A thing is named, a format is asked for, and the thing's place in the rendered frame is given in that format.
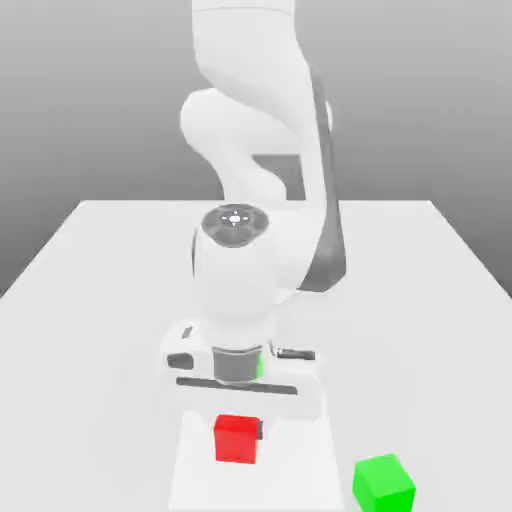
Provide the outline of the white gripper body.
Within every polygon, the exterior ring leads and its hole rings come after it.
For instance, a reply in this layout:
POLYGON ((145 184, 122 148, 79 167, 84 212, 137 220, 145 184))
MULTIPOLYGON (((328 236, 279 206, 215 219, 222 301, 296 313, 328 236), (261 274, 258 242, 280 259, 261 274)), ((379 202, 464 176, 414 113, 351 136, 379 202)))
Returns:
POLYGON ((203 417, 234 414, 264 420, 315 420, 322 414, 324 387, 313 361, 270 359, 253 386, 222 386, 207 371, 158 370, 163 406, 203 417))

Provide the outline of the small green cube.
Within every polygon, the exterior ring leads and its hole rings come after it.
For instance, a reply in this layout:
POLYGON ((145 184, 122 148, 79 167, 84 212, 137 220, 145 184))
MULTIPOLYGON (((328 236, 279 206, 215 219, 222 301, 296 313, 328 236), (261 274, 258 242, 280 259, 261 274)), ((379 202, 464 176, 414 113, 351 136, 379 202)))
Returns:
POLYGON ((353 495, 362 512, 412 512, 416 485, 395 454, 359 460, 353 495))

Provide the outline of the small red cube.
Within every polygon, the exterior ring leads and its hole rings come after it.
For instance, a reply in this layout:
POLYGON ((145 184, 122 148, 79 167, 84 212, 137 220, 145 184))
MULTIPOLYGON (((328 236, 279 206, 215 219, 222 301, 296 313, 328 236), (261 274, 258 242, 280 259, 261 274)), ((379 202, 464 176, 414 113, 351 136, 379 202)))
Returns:
POLYGON ((218 415, 214 424, 215 458, 219 462, 255 464, 257 417, 218 415))

